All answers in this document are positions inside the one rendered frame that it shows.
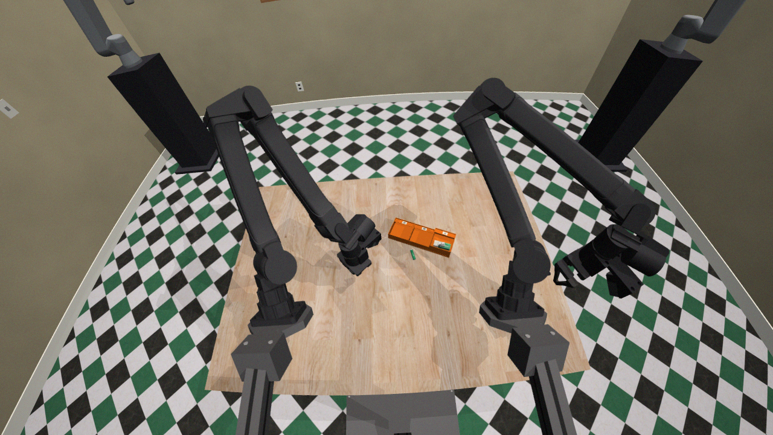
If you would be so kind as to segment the orange open bin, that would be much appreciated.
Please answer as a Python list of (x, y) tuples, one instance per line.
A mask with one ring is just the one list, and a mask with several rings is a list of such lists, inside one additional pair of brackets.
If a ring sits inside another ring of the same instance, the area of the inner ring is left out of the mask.
[[(433, 236), (432, 236), (433, 235)], [(447, 236), (446, 236), (447, 235)], [(411, 221), (404, 221), (403, 219), (395, 218), (394, 223), (390, 227), (388, 233), (389, 239), (398, 240), (404, 244), (415, 246), (421, 250), (432, 251), (436, 254), (441, 254), (449, 258), (452, 246), (450, 250), (441, 250), (433, 246), (435, 240), (440, 240), (448, 244), (454, 244), (455, 233), (444, 231), (438, 228), (434, 229), (424, 227), (422, 225), (416, 225)], [(431, 242), (431, 243), (430, 243)]]

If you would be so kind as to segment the green and white eraser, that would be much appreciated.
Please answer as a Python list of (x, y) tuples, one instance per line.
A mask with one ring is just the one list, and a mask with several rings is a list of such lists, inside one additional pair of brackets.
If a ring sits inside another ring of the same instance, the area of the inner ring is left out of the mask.
[(435, 246), (435, 247), (437, 247), (437, 248), (441, 248), (442, 250), (448, 250), (448, 251), (449, 251), (449, 250), (450, 250), (450, 247), (451, 247), (451, 245), (452, 245), (452, 244), (447, 244), (447, 243), (445, 243), (444, 247), (443, 247), (443, 246), (437, 246), (437, 242), (441, 242), (441, 241), (440, 241), (440, 240), (435, 240), (435, 241), (434, 241), (434, 245), (433, 245), (433, 246)]

